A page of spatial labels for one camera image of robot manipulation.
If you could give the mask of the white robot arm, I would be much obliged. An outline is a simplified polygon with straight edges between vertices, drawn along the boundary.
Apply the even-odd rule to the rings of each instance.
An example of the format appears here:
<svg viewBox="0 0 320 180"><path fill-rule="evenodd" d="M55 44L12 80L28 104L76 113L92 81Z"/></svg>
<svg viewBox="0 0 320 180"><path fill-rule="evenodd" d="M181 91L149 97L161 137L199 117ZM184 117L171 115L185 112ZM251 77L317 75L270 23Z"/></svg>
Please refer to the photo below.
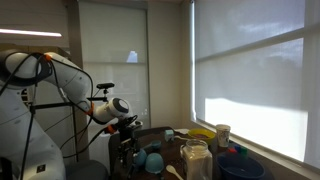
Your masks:
<svg viewBox="0 0 320 180"><path fill-rule="evenodd" d="M0 157L17 166L19 180L66 179L61 149L35 117L44 102L70 103L108 133L137 118L120 98L95 105L90 75L55 52L2 51L0 87Z"/></svg>

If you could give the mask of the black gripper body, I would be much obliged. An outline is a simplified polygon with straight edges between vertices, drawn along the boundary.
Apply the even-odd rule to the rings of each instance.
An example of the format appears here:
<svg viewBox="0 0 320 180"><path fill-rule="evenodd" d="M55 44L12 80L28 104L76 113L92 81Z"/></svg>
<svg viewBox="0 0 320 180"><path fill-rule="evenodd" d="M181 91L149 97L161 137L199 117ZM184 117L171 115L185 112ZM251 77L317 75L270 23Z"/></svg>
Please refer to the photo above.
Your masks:
<svg viewBox="0 0 320 180"><path fill-rule="evenodd" d="M119 130L120 145L118 146L118 159L123 167L127 166L127 155L129 151L137 149L135 132L142 127L141 121L134 121L130 125Z"/></svg>

